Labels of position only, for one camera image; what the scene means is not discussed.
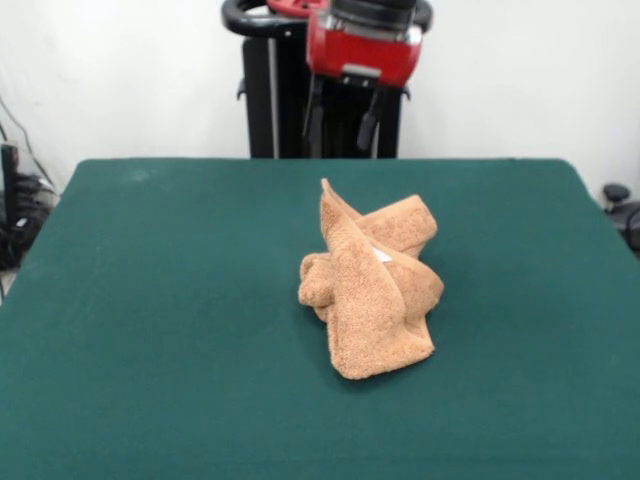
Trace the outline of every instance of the towel fold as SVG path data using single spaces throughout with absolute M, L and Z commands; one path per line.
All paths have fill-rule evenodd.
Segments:
M 332 365 L 356 380 L 424 360 L 434 351 L 425 317 L 444 285 L 415 257 L 435 220 L 417 196 L 362 216 L 327 180 L 322 188 L 329 252 L 303 260 L 299 298 L 327 322 Z

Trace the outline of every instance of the green felt surface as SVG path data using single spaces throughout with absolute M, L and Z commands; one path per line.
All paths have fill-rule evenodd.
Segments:
M 331 368 L 323 176 L 438 219 L 426 362 Z M 0 478 L 637 479 L 639 294 L 563 162 L 83 163 L 0 310 Z

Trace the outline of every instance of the crumpled towel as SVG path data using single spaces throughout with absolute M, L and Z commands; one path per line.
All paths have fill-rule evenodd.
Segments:
M 332 365 L 363 379 L 429 357 L 426 314 L 444 290 L 416 259 L 437 230 L 413 196 L 361 216 L 322 180 L 320 218 L 327 254 L 305 257 L 300 302 L 327 322 Z

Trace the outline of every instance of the cable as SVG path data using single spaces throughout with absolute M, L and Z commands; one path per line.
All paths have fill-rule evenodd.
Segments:
M 40 173 L 42 173 L 42 176 L 51 184 L 54 185 L 53 181 L 51 180 L 51 177 L 49 176 L 49 174 L 47 173 L 47 171 L 44 169 L 44 167 L 40 164 L 40 162 L 38 161 L 38 159 L 36 158 L 35 153 L 33 153 L 33 147 L 31 145 L 31 139 L 29 138 L 29 132 L 27 132 L 27 129 L 24 128 L 24 126 L 18 121 L 18 119 L 13 115 L 13 113 L 11 112 L 11 110 L 9 110 L 9 107 L 7 106 L 7 104 L 4 102 L 4 99 L 2 98 L 2 94 L 0 93 L 0 106 L 2 106 L 3 110 L 6 112 L 7 116 L 11 119 L 11 121 L 15 124 L 16 127 L 18 127 L 18 129 L 22 132 L 22 135 L 24 136 L 24 142 L 27 145 L 27 150 L 29 151 L 29 154 L 31 155 L 31 159 L 33 160 L 33 163 L 35 163 L 36 167 L 38 168 L 38 170 L 40 170 Z M 4 129 L 2 131 L 2 135 L 4 140 L 7 140 L 7 136 L 4 132 Z

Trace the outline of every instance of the green table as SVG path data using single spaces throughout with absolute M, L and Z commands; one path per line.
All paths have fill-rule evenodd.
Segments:
M 428 361 L 331 368 L 323 176 L 436 215 Z M 637 479 L 639 294 L 559 161 L 83 163 L 0 312 L 0 478 Z

